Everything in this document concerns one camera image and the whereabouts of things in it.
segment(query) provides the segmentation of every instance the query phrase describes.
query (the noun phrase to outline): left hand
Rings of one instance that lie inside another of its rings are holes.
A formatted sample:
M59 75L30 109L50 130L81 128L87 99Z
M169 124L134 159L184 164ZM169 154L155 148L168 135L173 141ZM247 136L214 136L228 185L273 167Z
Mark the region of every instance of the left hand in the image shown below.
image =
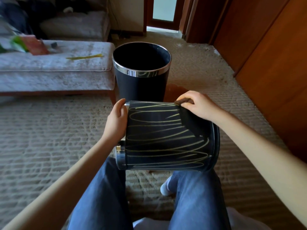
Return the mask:
M127 127L127 108L124 106L125 99L119 100L113 107L106 121L103 135L104 139L116 145L125 135Z

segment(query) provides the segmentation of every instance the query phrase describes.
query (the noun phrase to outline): jeans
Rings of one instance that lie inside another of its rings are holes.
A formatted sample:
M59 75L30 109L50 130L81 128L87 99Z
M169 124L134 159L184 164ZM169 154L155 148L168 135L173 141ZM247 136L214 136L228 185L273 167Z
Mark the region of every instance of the jeans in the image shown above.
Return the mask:
M78 204L68 230L133 229L125 196L126 173L108 157ZM176 193L169 229L231 229L220 180L209 172L175 171L169 190Z

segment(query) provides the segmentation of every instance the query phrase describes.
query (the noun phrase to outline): beige carpet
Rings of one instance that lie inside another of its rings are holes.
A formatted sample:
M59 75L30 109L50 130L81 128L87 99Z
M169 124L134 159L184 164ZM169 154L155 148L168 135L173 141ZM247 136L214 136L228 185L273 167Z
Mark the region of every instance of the beige carpet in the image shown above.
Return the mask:
M115 44L131 40L166 47L173 56L170 83L207 93L222 108L283 145L213 47L153 33L147 38L123 39ZM0 227L95 144L111 108L110 100L104 96L1 98ZM304 229L223 131L215 170L227 206L272 229ZM171 217L173 200L159 192L169 175L170 172L127 171L128 200L134 220L144 216Z

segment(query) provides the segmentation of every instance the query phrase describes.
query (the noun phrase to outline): trash can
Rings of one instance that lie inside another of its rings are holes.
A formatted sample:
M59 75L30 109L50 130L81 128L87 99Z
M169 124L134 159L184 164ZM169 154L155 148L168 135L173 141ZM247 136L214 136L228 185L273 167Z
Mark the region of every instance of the trash can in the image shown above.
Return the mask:
M163 101L172 61L164 47L148 42L129 42L118 46L112 59L120 98Z
M188 110L174 103L130 101L127 105L126 137L114 148L120 170L214 167L220 150L220 132L214 123L193 113L182 116ZM188 127L191 121L199 126L198 133Z

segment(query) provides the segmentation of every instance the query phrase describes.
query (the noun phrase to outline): doorway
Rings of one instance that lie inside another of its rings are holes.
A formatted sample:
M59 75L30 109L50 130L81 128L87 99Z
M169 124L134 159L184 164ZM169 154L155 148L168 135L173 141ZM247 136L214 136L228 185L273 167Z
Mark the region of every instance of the doorway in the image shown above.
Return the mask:
M148 0L147 26L179 30L185 0Z

